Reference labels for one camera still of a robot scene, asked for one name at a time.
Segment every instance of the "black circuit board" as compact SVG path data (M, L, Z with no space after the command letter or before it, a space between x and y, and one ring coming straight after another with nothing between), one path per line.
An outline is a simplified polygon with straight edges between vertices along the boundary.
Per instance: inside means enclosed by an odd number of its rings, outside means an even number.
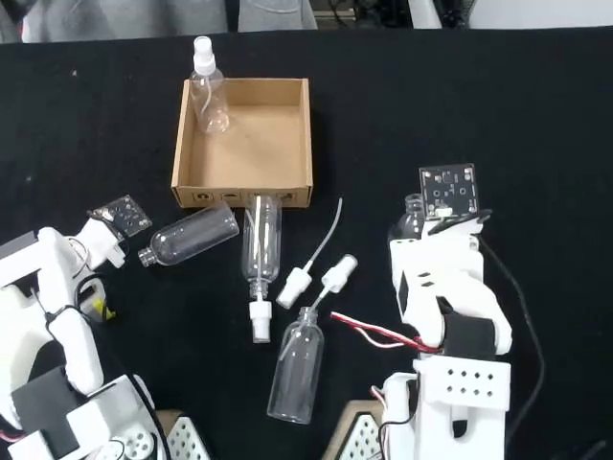
M101 208L95 209L94 214L109 220L113 226L124 230L129 237L133 237L152 224L151 219L130 195L122 196ZM121 241L122 235L117 231L114 232L115 236Z
M427 219L458 218L479 212L472 164L420 168L420 184Z

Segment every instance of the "bottle cap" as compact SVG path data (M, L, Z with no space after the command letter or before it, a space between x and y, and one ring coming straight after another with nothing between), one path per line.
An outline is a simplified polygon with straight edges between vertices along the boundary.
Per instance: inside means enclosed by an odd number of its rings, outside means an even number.
M266 300L254 300L249 303L249 316L253 325L253 343L270 342L270 318L272 304Z
M211 75L216 69L213 43L207 36L193 41L193 70L199 75Z
M338 294L356 267L357 259L351 254L345 254L341 262L333 266L322 277L322 284L329 291Z
M307 290L311 281L312 278L304 269L295 266L285 280L284 289L277 297L277 303L289 310L298 296Z
M150 266L157 262L155 254L153 254L153 249L150 247L138 251L138 258L141 260L143 266Z

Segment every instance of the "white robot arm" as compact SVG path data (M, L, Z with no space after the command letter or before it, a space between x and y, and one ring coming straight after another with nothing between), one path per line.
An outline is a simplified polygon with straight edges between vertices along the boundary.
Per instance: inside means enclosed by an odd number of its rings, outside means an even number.
M125 259L120 236L105 220L123 220L131 235L150 226L129 196L101 209L75 237L43 228L37 238L21 237L1 248L0 415L24 433L9 447L14 460L166 458L145 385L121 376L102 386L96 343L83 317L100 321L105 309L93 270L106 261L120 267ZM33 273L39 293L26 297L13 283ZM53 339L66 365L30 379L38 351Z
M420 180L422 194L407 197L390 238L392 280L401 321L440 352L415 359L416 374L385 381L384 422L397 422L384 430L385 459L503 460L511 366L495 356L511 348L511 325L483 283L477 235L487 214L479 213L474 168L422 169ZM410 380L419 392L411 416Z

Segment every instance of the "red wire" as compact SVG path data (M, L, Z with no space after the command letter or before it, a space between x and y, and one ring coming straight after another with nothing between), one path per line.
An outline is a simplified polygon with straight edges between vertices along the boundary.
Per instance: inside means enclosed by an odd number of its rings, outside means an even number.
M0 439L2 439L3 441L6 441L7 443L11 443L11 444L16 443L17 441L20 441L23 438L24 438L23 435L10 436L4 431L0 431Z
M428 347L427 345L424 345L423 342L421 342L421 339L419 337L416 337L415 339L411 339L405 335L402 335L401 333L395 333L394 331L390 331L389 329L381 328L380 326L376 326L374 324L363 323L362 321L353 319L345 314L337 313L336 311L333 311L330 314L330 317L332 319L336 319L337 321L342 321L343 323L349 324L353 328L361 328L367 331L373 331L377 334L381 334L386 337L390 337L396 342L403 343L409 347L415 348L424 353L437 353L439 351L438 348L432 348L432 347Z

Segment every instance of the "open cardboard tray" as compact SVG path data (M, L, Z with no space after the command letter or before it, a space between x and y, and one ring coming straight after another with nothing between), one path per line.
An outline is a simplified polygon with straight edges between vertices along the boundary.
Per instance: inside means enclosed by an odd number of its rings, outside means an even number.
M225 200L248 205L252 195L278 196L307 207L313 188L308 80L228 79L230 128L204 134L190 85L183 85L172 192L184 208Z

